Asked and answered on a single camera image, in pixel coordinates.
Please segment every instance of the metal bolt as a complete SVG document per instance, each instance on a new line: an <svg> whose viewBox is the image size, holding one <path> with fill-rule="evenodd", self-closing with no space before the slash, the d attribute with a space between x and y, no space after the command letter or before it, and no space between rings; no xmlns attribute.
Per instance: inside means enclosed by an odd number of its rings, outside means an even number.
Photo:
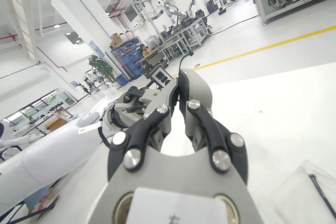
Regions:
<svg viewBox="0 0 336 224"><path fill-rule="evenodd" d="M160 114L166 114L168 111L168 106L166 104L159 105L156 109Z"/></svg>
<svg viewBox="0 0 336 224"><path fill-rule="evenodd" d="M125 132L117 132L112 137L112 142L114 145L120 145L125 142L126 139L126 133Z"/></svg>
<svg viewBox="0 0 336 224"><path fill-rule="evenodd" d="M201 103L198 100L192 99L188 103L188 107L190 107L192 110L197 110L201 106Z"/></svg>
<svg viewBox="0 0 336 224"><path fill-rule="evenodd" d="M124 167L128 170L135 168L141 160L141 151L139 149L130 149L124 155Z"/></svg>
<svg viewBox="0 0 336 224"><path fill-rule="evenodd" d="M212 161L221 171L227 171L231 167L231 159L228 153L223 150L216 150L212 153Z"/></svg>
<svg viewBox="0 0 336 224"><path fill-rule="evenodd" d="M241 148L244 146L244 139L239 134L232 133L230 135L230 140L235 147Z"/></svg>

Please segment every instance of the yellow floor line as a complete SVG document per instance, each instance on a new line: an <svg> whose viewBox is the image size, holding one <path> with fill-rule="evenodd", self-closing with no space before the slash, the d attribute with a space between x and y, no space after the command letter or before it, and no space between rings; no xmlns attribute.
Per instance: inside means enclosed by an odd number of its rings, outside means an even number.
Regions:
<svg viewBox="0 0 336 224"><path fill-rule="evenodd" d="M271 49L271 48L274 48L274 47L278 47L278 46L281 46L281 45L284 45L284 44L287 44L287 43L298 41L300 39L308 38L308 37L311 37L311 36L314 36L314 35L317 35L317 34L321 34L321 33L324 33L324 32L329 32L329 31L335 30L335 29L336 29L336 25L328 27L328 28L320 29L320 30L317 30L315 32L300 35L298 37L294 37L292 39L281 41L281 42L278 42L278 43L275 43L275 44L272 44L272 45L269 45L269 46L265 46L265 47L262 47L262 48L259 48L259 49L253 50L253 51L248 51L248 52L240 54L240 55L236 55L236 56L233 56L233 57L222 59L222 60L219 60L219 61L216 61L216 62L213 62L213 63L206 64L204 66L196 67L193 70L196 71L196 70L199 70L199 69L203 69L203 68L213 66L213 65L216 65L216 64L219 64L219 63L223 63L223 62L226 62L226 61L229 61L229 60L233 60L233 59L236 59L236 58L239 58L239 57L244 57L244 56L247 56L247 55L251 55L251 54L257 53L259 51L264 51L264 50Z"/></svg>

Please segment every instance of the blue storage shelf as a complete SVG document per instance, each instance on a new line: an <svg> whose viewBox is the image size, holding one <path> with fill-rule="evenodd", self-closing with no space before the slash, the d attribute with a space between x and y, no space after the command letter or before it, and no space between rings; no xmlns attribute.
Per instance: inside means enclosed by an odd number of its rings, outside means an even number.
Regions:
<svg viewBox="0 0 336 224"><path fill-rule="evenodd" d="M142 62L134 60L135 58L140 58L140 52L137 51L137 43L139 43L139 38L128 40L121 44L119 47L114 48L111 53L118 59L122 67L131 77L131 80L137 79L142 75L141 68Z"/></svg>

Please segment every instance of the cardboard box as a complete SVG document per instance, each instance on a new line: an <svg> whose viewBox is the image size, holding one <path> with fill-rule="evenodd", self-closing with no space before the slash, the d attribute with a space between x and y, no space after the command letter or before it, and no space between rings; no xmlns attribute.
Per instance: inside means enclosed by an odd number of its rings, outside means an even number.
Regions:
<svg viewBox="0 0 336 224"><path fill-rule="evenodd" d="M127 38L126 34L120 34L120 38L123 42L128 41L129 39Z"/></svg>
<svg viewBox="0 0 336 224"><path fill-rule="evenodd" d="M110 43L110 45L111 45L112 49L114 49L114 48L118 47L120 44L119 44L119 43L116 43L116 42L114 42L114 41L112 41L112 42Z"/></svg>
<svg viewBox="0 0 336 224"><path fill-rule="evenodd" d="M135 38L134 34L132 32L126 32L126 36L128 39L133 39Z"/></svg>
<svg viewBox="0 0 336 224"><path fill-rule="evenodd" d="M119 37L117 33L113 34L111 36L111 39L112 39L112 42L110 43L110 45L112 46L112 48L118 47L119 45L123 43L123 41L121 40L121 38Z"/></svg>

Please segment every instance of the blue plastic bin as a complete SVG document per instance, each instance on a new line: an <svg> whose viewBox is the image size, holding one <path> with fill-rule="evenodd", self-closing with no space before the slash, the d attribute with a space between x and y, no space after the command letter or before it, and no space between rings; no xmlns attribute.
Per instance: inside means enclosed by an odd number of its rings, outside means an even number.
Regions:
<svg viewBox="0 0 336 224"><path fill-rule="evenodd" d="M119 84L120 84L121 86L124 86L124 85L127 85L127 84L128 84L128 81L125 79L125 77L124 77L122 74L120 74L119 76L117 76L117 77L115 78L115 80L116 80L117 82L119 82Z"/></svg>

